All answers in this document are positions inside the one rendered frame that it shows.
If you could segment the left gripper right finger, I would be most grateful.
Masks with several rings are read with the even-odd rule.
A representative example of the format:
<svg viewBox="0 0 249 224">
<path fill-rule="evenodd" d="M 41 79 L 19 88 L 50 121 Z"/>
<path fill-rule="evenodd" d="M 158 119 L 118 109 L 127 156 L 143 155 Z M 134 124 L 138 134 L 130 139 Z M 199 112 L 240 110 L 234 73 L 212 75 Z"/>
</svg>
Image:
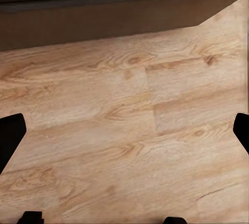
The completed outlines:
<svg viewBox="0 0 249 224">
<path fill-rule="evenodd" d="M 233 131 L 249 154 L 249 115 L 238 113 L 234 121 Z"/>
</svg>

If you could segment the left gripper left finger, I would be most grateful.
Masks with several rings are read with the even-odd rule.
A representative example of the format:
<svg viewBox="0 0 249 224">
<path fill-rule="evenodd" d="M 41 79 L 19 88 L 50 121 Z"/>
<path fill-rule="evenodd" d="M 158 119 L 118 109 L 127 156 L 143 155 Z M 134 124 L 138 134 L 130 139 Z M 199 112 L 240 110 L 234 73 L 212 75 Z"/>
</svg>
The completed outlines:
<svg viewBox="0 0 249 224">
<path fill-rule="evenodd" d="M 25 134 L 26 125 L 21 113 L 0 119 L 0 174 Z"/>
</svg>

